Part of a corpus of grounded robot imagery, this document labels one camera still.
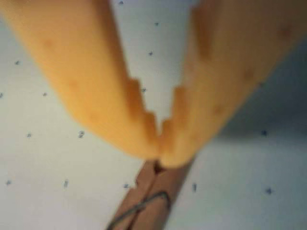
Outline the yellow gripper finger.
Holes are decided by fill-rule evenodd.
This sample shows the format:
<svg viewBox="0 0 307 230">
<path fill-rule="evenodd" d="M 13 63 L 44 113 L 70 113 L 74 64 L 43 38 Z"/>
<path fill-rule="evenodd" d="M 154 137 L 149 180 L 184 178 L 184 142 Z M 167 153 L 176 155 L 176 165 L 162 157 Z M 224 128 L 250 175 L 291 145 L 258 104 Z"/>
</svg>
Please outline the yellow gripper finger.
<svg viewBox="0 0 307 230">
<path fill-rule="evenodd" d="M 193 8 L 161 165 L 189 162 L 306 35 L 304 0 L 202 0 Z"/>
<path fill-rule="evenodd" d="M 131 156 L 160 156 L 109 1 L 3 0 L 0 12 L 74 119 Z"/>
</svg>

